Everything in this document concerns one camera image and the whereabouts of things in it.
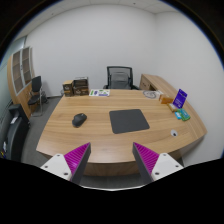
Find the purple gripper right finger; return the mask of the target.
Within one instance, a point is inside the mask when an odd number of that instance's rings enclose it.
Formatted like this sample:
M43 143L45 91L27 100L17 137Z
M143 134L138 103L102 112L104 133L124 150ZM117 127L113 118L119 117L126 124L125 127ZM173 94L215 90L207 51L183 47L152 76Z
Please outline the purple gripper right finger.
M145 184L149 184L183 169L183 166L169 154L158 154L139 143L133 143L132 152Z

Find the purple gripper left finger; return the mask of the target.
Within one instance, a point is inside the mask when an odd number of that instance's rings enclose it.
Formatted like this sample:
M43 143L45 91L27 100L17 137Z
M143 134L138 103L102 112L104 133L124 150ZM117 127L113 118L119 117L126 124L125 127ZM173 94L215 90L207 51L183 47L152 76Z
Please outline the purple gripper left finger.
M79 146L67 154L56 154L49 159L41 168L65 180L80 184L89 156L91 143Z

